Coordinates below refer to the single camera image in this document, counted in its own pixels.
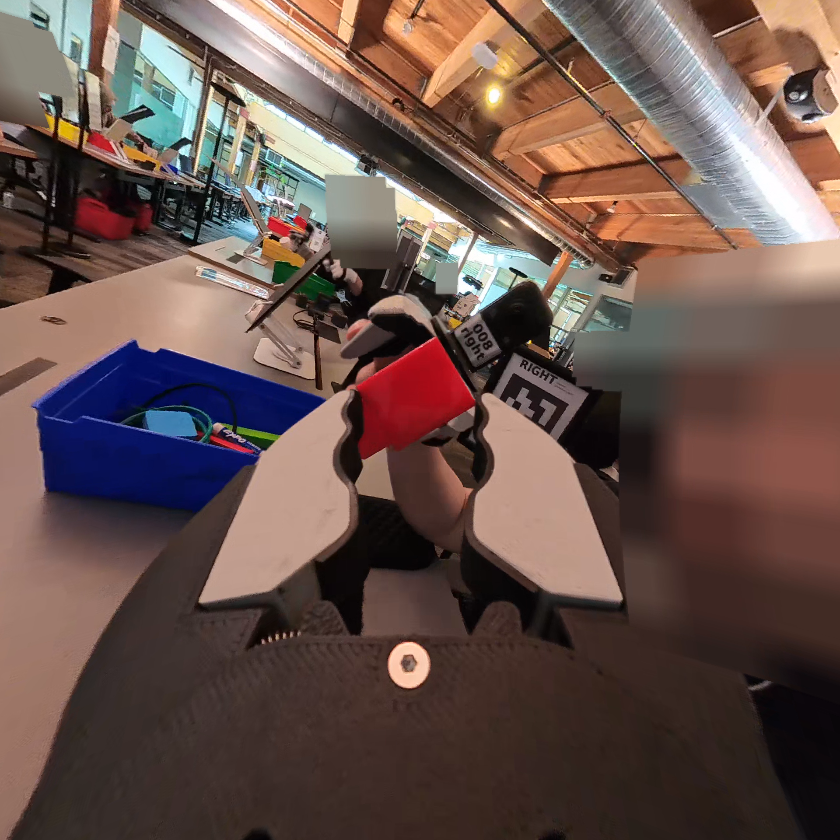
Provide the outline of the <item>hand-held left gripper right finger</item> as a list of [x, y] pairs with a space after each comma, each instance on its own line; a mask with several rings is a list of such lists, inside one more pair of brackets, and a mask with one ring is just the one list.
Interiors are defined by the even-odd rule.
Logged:
[[536, 609], [620, 607], [572, 457], [492, 394], [476, 405], [476, 443], [485, 464], [466, 513], [468, 546], [535, 595]]

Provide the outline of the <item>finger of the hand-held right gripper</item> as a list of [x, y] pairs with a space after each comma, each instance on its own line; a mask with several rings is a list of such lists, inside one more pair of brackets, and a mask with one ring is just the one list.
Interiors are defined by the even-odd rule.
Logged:
[[442, 448], [455, 441], [467, 449], [474, 449], [475, 423], [474, 418], [454, 418], [447, 425], [425, 435], [419, 442], [427, 447]]
[[396, 339], [393, 332], [383, 329], [374, 323], [354, 325], [349, 330], [343, 342], [339, 355], [345, 360], [359, 359], [373, 354]]

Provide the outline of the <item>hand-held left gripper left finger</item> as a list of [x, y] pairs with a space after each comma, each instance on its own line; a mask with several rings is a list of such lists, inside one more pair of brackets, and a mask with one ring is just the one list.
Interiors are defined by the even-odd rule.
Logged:
[[358, 528], [360, 437], [358, 392], [333, 395], [279, 436], [257, 461], [199, 606], [300, 611], [318, 597], [314, 564]]

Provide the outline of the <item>red plastic block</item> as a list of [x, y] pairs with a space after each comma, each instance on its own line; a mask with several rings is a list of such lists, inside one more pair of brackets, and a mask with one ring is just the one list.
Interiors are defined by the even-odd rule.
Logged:
[[360, 457], [400, 450], [474, 408], [476, 396], [444, 343], [433, 338], [357, 384]]

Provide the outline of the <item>blue whiteboard eraser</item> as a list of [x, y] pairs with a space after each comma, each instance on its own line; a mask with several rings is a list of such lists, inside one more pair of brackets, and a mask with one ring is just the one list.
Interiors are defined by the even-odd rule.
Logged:
[[170, 438], [197, 440], [205, 434], [204, 425], [193, 414], [177, 408], [145, 411], [141, 416], [141, 425], [146, 431]]

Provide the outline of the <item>blue plastic bin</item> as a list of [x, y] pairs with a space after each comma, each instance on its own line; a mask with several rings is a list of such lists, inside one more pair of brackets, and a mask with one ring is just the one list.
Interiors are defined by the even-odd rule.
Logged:
[[[324, 399], [171, 350], [123, 343], [34, 404], [45, 488], [198, 511], [258, 456], [207, 442], [214, 424], [283, 434]], [[188, 411], [197, 440], [145, 430], [142, 413]]]

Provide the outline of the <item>person's right forearm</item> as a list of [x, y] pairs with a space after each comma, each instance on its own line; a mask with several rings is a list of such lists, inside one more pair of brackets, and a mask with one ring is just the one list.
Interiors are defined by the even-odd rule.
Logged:
[[433, 545], [451, 553], [460, 553], [465, 536], [465, 516], [464, 509], [434, 511], [418, 517], [413, 527]]

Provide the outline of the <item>person's right hand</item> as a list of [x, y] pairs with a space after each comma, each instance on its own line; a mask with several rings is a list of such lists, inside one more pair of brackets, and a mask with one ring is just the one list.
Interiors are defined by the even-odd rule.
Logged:
[[397, 506], [417, 531], [455, 525], [469, 492], [446, 462], [440, 447], [426, 443], [385, 451]]

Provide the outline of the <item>black framed marker tag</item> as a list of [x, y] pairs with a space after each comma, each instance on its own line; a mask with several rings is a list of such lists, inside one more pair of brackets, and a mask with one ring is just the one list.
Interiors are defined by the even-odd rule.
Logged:
[[508, 404], [562, 444], [572, 433], [595, 397], [579, 387], [564, 366], [546, 359], [529, 346], [497, 362], [486, 392]]

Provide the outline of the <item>small green bin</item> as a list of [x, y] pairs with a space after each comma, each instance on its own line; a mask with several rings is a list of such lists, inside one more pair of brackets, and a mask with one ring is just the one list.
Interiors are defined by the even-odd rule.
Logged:
[[[298, 266], [292, 265], [283, 260], [274, 263], [272, 271], [272, 283], [279, 287], [283, 285], [298, 270]], [[310, 301], [315, 301], [320, 295], [327, 298], [337, 298], [337, 288], [333, 283], [330, 274], [324, 268], [316, 268], [308, 279], [299, 287], [297, 293], [305, 295]]]

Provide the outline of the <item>white panel stand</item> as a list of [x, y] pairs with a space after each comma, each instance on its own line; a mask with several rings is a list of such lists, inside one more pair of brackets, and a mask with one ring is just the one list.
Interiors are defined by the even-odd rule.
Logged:
[[253, 356], [254, 362], [275, 371], [288, 373], [306, 381], [317, 378], [314, 338], [296, 324], [269, 318], [259, 328], [261, 338]]

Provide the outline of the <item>person's dark clothing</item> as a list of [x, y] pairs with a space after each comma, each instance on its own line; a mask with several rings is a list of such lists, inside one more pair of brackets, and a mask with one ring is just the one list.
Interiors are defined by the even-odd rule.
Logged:
[[432, 542], [405, 519], [394, 500], [360, 496], [360, 531], [372, 570], [422, 571], [438, 561]]

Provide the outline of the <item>printed paper strip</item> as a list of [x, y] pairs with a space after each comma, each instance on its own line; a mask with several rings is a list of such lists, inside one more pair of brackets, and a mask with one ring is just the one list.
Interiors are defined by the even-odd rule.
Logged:
[[264, 285], [210, 266], [197, 266], [195, 275], [219, 286], [242, 291], [254, 298], [267, 300], [271, 294], [270, 290]]

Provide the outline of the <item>red plastic bin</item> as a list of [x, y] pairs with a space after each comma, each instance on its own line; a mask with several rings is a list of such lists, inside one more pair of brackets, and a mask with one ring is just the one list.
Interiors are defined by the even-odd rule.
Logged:
[[75, 229], [96, 238], [120, 241], [146, 234], [152, 217], [151, 203], [130, 202], [127, 207], [113, 210], [97, 198], [83, 196], [76, 203]]

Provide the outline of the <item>large silver ventilation duct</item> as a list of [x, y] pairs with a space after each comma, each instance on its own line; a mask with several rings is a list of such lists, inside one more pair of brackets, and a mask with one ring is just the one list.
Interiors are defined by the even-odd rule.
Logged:
[[546, 2], [762, 245], [838, 238], [832, 215], [688, 2]]

